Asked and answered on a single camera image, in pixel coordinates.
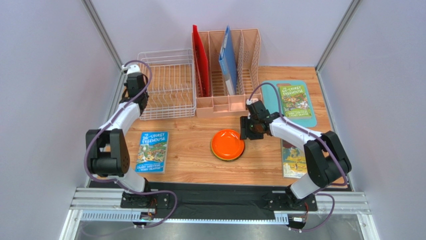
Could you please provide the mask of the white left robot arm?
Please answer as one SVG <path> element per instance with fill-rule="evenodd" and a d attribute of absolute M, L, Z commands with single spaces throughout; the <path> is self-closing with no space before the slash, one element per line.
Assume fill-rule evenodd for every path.
<path fill-rule="evenodd" d="M 126 75 L 125 91 L 113 116 L 99 128 L 86 132 L 83 166 L 95 182 L 113 182 L 128 193 L 147 196 L 151 194 L 149 182 L 130 167 L 125 135 L 148 105 L 153 73 L 141 60 L 130 60 L 121 69 Z"/>

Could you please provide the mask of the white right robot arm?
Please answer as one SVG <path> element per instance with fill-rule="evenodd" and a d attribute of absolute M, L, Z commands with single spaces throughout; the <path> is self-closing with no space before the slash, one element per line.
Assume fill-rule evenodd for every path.
<path fill-rule="evenodd" d="M 240 139 L 260 140 L 269 135 L 300 149 L 305 156 L 307 172 L 286 190 L 291 198 L 302 200 L 344 180 L 352 164 L 333 131 L 321 133 L 296 124 L 280 112 L 270 113 L 262 101 L 246 101 L 248 116 L 240 117 Z"/>

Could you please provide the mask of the orange plate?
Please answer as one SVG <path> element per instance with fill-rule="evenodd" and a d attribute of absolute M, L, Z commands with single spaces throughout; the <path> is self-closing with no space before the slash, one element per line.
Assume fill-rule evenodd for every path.
<path fill-rule="evenodd" d="M 241 157 L 245 151 L 245 142 L 240 139 L 240 134 L 232 129 L 218 131 L 210 141 L 213 155 L 222 161 L 234 161 Z"/>

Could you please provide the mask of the lime green plate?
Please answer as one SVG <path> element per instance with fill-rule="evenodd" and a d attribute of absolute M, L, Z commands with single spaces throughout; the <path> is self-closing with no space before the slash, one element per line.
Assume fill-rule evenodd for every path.
<path fill-rule="evenodd" d="M 210 150 L 212 154 L 225 162 L 235 161 L 240 158 L 245 151 L 245 143 L 237 142 L 211 142 Z"/>

